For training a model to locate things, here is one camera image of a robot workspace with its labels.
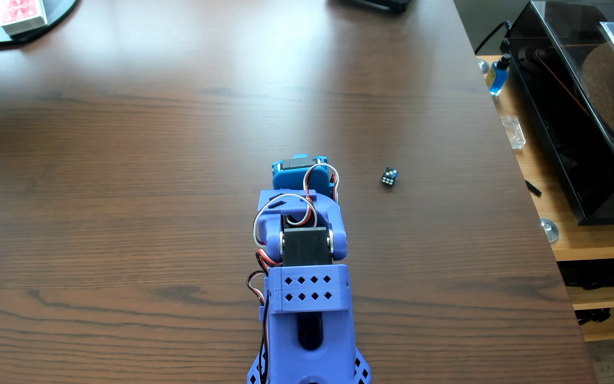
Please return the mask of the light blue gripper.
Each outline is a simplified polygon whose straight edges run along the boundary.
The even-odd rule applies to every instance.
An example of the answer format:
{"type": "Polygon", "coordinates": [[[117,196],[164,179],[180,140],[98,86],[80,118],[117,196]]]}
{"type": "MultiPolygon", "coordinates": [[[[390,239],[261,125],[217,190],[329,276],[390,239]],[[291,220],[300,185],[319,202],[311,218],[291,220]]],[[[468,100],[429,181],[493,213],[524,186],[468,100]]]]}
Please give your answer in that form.
{"type": "MultiPolygon", "coordinates": [[[[272,185],[274,189],[303,190],[303,178],[307,170],[317,163],[328,163],[326,156],[311,156],[308,154],[296,154],[290,159],[273,162],[272,185]]],[[[317,193],[336,199],[334,192],[335,175],[330,175],[329,167],[320,165],[315,167],[308,177],[308,187],[317,193]]]]}

